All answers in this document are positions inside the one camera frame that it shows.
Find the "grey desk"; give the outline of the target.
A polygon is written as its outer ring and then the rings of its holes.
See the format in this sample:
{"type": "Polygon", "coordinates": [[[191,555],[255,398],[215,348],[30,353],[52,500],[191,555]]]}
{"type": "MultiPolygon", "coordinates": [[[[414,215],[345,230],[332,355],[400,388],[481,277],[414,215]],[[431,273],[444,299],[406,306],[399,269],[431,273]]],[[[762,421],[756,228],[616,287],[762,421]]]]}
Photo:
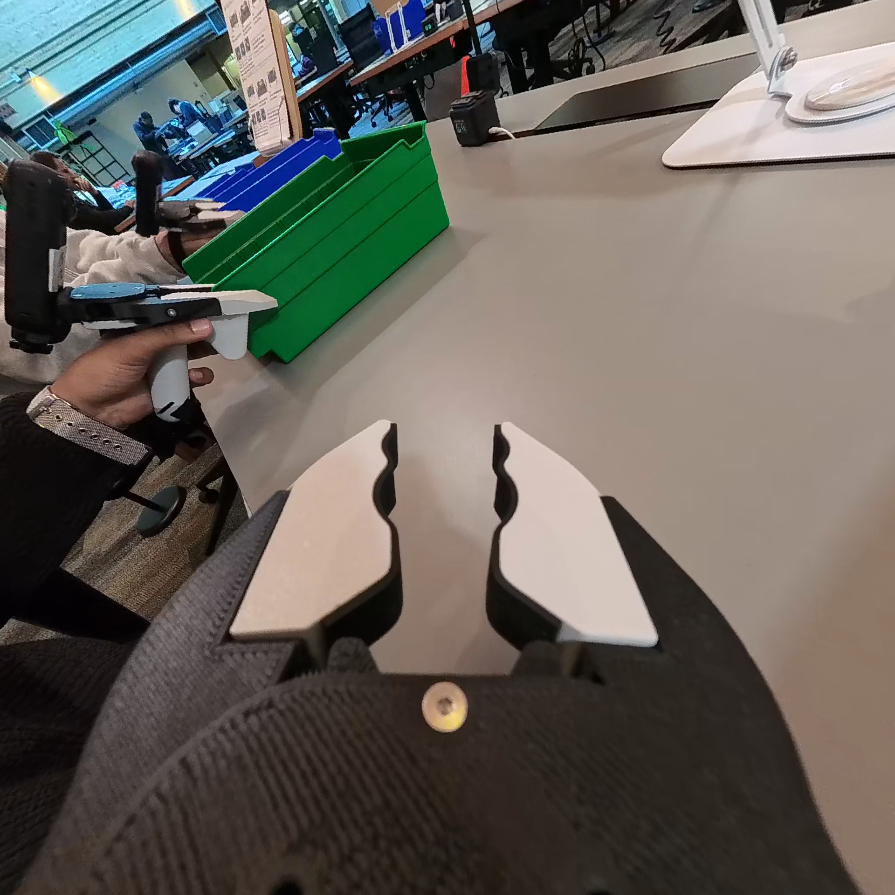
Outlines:
{"type": "Polygon", "coordinates": [[[389,672],[502,674],[493,427],[576,466],[714,601],[865,893],[893,893],[893,163],[671,171],[697,114],[480,149],[427,128],[450,227],[291,364],[202,402],[257,509],[397,423],[389,672]]]}

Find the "black office chair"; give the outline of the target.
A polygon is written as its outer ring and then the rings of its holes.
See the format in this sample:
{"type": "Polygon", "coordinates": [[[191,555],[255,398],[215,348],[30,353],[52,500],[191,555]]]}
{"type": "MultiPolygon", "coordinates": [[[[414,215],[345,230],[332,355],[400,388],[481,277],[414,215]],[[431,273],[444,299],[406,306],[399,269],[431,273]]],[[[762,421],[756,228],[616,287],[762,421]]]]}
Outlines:
{"type": "MultiPolygon", "coordinates": [[[[199,502],[215,508],[207,535],[206,557],[211,556],[218,547],[239,491],[227,460],[221,451],[219,454],[215,464],[195,485],[199,502]]],[[[143,539],[153,538],[165,531],[180,515],[187,499],[187,489],[179,485],[165,487],[149,498],[133,491],[133,486],[149,468],[152,459],[153,455],[142,461],[135,472],[124,474],[106,497],[106,500],[126,499],[140,507],[136,529],[143,539]]]]}

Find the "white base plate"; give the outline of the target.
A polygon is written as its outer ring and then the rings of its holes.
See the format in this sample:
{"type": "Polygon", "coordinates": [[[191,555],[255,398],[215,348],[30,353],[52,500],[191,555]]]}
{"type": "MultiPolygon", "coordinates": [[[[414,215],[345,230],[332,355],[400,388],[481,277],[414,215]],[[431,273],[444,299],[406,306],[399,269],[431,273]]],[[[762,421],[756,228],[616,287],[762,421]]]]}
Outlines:
{"type": "Polygon", "coordinates": [[[764,72],[736,84],[662,156],[669,169],[893,158],[893,92],[840,108],[808,96],[852,74],[893,74],[893,43],[800,60],[770,93],[764,72]]]}

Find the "green plastic bin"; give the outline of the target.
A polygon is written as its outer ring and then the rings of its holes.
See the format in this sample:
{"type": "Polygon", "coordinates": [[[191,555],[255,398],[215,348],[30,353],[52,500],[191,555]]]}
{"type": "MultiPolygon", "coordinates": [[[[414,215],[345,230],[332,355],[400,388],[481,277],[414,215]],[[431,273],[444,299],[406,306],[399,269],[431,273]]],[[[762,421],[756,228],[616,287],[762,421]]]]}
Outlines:
{"type": "Polygon", "coordinates": [[[426,123],[342,142],[185,261],[195,284],[256,289],[248,350],[290,363],[449,227],[426,123]]]}

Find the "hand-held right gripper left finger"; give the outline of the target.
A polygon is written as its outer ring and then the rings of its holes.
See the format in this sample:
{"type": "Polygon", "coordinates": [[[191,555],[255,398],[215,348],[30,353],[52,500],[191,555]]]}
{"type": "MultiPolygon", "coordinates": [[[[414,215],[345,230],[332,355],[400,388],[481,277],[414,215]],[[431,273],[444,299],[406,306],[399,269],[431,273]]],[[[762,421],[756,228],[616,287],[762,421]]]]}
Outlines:
{"type": "Polygon", "coordinates": [[[397,424],[376,420],[271,500],[229,639],[299,646],[323,665],[344,638],[373,646],[397,624],[403,583],[396,507],[397,424]]]}

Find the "brown document board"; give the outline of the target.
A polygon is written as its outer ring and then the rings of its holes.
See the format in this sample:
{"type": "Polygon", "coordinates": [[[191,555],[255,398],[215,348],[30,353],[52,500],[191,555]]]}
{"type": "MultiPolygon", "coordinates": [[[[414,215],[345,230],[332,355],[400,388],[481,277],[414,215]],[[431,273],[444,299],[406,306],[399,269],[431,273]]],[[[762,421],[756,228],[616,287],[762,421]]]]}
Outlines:
{"type": "Polygon", "coordinates": [[[220,1],[255,149],[273,158],[303,137],[282,22],[265,1],[220,1]]]}

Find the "black charger box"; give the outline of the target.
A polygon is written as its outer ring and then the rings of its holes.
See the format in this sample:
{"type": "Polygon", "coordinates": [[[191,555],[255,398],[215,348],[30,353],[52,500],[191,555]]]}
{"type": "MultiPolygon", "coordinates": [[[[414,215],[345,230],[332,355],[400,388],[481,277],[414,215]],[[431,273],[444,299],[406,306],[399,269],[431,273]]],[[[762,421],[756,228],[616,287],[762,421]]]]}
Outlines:
{"type": "Polygon", "coordinates": [[[484,145],[501,127],[495,94],[489,90],[469,92],[456,99],[450,106],[449,118],[462,148],[484,145]]]}

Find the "pale oval pad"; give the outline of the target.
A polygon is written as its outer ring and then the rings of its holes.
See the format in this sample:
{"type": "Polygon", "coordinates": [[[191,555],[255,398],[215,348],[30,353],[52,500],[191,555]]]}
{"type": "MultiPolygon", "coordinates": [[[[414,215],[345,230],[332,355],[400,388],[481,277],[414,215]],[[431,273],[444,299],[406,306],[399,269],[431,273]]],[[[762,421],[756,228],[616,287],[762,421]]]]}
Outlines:
{"type": "Polygon", "coordinates": [[[884,66],[856,68],[817,84],[805,96],[812,111],[840,111],[888,101],[894,95],[894,70],[884,66]]]}

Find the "person's left hand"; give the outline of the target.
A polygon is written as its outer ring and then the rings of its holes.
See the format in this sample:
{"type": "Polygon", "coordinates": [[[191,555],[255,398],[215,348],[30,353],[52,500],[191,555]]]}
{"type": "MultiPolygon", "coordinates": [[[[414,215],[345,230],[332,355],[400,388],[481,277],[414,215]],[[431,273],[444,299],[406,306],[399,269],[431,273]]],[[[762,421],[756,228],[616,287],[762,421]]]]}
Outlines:
{"type": "Polygon", "coordinates": [[[119,431],[153,412],[149,369],[171,348],[211,338],[209,319],[195,319],[103,340],[79,356],[50,386],[56,398],[119,431]]]}

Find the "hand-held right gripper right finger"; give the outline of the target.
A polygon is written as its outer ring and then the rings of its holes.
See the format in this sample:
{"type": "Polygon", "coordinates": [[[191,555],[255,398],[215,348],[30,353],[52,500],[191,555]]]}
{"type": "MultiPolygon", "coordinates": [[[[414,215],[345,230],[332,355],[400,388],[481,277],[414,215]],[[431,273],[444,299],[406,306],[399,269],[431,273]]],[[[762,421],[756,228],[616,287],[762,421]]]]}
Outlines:
{"type": "Polygon", "coordinates": [[[519,656],[555,651],[565,672],[656,659],[656,623],[598,488],[510,421],[494,427],[491,464],[491,628],[519,656]]]}

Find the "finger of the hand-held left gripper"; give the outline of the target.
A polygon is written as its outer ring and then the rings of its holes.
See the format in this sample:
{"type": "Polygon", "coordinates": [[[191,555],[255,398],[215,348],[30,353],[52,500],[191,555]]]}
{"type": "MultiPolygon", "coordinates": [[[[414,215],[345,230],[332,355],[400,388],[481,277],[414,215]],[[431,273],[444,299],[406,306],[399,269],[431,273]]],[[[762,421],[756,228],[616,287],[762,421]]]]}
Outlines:
{"type": "Polygon", "coordinates": [[[248,351],[252,315],[270,315],[278,310],[275,298],[257,290],[214,293],[220,312],[210,317],[212,335],[208,343],[229,361],[239,360],[248,351]]]}

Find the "woven wristwatch band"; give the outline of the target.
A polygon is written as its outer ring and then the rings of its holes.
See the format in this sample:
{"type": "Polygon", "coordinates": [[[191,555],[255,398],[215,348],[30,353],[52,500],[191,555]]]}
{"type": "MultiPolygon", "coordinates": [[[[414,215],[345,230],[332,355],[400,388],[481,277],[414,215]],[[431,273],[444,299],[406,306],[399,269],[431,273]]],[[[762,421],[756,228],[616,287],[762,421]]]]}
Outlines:
{"type": "Polygon", "coordinates": [[[147,445],[75,409],[50,386],[30,400],[26,413],[40,428],[115,463],[135,466],[151,458],[147,445]]]}

